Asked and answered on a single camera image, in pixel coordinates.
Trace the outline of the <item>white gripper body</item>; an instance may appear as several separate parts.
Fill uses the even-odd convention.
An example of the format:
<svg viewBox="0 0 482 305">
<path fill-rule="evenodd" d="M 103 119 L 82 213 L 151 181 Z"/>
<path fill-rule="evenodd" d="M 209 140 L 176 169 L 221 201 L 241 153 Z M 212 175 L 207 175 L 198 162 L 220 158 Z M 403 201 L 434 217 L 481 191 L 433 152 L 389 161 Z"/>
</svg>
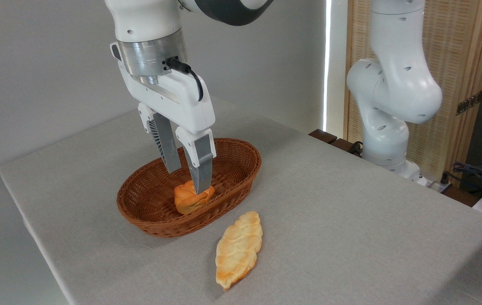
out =
<svg viewBox="0 0 482 305">
<path fill-rule="evenodd" d="M 193 76 L 172 71 L 158 76 L 158 84 L 143 84 L 132 78 L 121 61 L 117 65 L 130 94 L 139 102 L 160 113 L 191 133 L 201 133 L 215 123 L 215 113 L 208 89 L 201 81 L 203 99 Z"/>
</svg>

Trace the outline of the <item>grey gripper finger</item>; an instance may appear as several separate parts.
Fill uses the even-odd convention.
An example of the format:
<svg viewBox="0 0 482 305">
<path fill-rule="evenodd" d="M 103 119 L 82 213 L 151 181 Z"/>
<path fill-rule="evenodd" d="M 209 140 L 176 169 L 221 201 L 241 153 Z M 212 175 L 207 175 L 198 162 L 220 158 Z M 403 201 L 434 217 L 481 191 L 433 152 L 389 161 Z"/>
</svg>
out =
<svg viewBox="0 0 482 305">
<path fill-rule="evenodd" d="M 196 194 L 206 191 L 212 181 L 212 159 L 216 157 L 214 137 L 211 129 L 192 134 L 178 127 L 176 136 L 183 144 L 185 157 Z"/>
<path fill-rule="evenodd" d="M 171 174 L 179 170 L 181 163 L 170 120 L 143 103 L 138 105 L 138 112 L 144 130 L 152 136 L 156 143 L 167 171 Z"/>
</svg>

